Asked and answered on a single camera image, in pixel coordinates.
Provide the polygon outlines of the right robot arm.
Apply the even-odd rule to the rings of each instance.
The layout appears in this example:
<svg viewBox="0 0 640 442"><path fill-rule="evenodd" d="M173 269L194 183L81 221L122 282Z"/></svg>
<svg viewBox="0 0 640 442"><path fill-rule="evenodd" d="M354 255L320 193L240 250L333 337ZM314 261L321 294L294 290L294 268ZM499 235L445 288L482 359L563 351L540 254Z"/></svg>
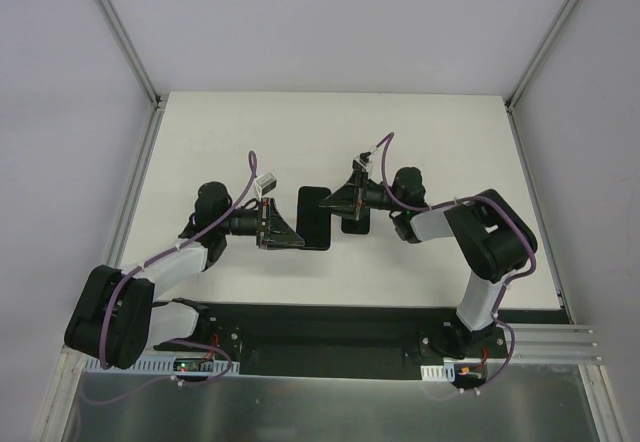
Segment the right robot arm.
<svg viewBox="0 0 640 442"><path fill-rule="evenodd" d="M399 169L389 187L355 167L347 182L319 206L340 217L349 233L365 233L370 212L382 210L389 213L399 238L409 244L455 239L470 276L451 321L428 337L428 347L444 357L462 359L484 347L496 327L493 315L504 284L537 251L533 232L497 191L488 189L466 202L430 208L416 167Z"/></svg>

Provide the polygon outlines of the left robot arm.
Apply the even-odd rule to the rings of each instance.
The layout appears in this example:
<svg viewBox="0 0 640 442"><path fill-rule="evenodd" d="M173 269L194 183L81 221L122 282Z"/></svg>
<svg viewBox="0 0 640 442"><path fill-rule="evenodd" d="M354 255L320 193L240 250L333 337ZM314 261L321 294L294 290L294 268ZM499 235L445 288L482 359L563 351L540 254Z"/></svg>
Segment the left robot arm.
<svg viewBox="0 0 640 442"><path fill-rule="evenodd" d="M118 369L133 366L144 351L173 339L191 351L204 349L212 329L200 319L195 303L160 298L211 268L230 235L252 237L263 250L305 244L272 198L239 206L223 183L206 183L185 228L167 249L129 267L99 265L89 273L66 327L65 345L104 368Z"/></svg>

